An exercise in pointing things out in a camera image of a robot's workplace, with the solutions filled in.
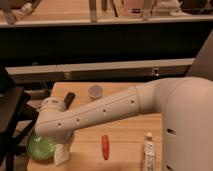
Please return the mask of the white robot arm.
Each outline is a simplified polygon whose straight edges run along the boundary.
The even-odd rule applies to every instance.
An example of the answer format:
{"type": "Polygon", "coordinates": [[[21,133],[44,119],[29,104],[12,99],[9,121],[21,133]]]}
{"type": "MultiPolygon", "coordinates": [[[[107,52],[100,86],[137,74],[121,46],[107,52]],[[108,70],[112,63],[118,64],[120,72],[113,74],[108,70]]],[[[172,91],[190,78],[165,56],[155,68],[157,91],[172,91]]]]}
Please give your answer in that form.
{"type": "Polygon", "coordinates": [[[63,144],[76,130],[154,113],[162,115],[162,171],[213,171],[213,81],[205,78],[158,79],[71,110],[49,97],[35,131],[63,144]]]}

